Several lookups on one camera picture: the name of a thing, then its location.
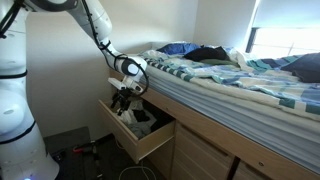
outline window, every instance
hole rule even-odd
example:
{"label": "window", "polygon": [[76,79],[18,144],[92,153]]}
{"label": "window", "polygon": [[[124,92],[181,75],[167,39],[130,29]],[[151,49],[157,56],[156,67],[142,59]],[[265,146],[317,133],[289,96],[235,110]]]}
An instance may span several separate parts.
{"label": "window", "polygon": [[247,52],[260,58],[320,52],[320,29],[253,28]]}

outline mattress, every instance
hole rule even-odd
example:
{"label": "mattress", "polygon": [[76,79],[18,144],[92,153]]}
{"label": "mattress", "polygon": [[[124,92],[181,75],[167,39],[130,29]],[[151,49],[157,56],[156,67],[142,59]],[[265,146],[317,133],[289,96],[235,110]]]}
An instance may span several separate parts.
{"label": "mattress", "polygon": [[320,173],[320,122],[189,83],[148,65],[150,87],[294,162]]}

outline floor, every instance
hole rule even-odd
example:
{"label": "floor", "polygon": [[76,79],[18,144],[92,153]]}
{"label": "floor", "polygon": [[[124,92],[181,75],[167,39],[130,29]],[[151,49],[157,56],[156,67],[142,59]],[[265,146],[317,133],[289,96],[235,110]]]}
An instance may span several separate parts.
{"label": "floor", "polygon": [[56,180],[165,179],[147,158],[135,164],[113,135],[95,140],[93,146],[89,130],[84,127],[44,140],[49,153],[60,165]]}

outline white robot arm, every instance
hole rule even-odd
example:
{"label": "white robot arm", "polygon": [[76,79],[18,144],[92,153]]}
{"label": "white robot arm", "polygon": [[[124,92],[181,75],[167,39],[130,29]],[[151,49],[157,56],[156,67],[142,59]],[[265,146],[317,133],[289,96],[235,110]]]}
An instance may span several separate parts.
{"label": "white robot arm", "polygon": [[109,67],[125,75],[122,82],[109,79],[120,92],[141,95],[147,89],[137,84],[141,76],[147,79],[146,62],[115,50],[110,19],[98,0],[0,0],[0,180],[53,180],[58,174],[26,100],[25,19],[29,12],[60,11],[70,13]]}

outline blue striped blanket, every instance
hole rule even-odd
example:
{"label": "blue striped blanket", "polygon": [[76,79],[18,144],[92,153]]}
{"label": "blue striped blanket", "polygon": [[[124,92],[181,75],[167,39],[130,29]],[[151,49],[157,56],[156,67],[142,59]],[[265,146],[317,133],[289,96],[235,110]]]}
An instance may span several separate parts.
{"label": "blue striped blanket", "polygon": [[252,59],[250,54],[235,49],[228,53],[240,68],[232,65],[212,66],[154,50],[140,56],[149,65],[187,82],[320,121],[319,83],[302,83],[297,77],[278,69],[257,70],[248,65]]}

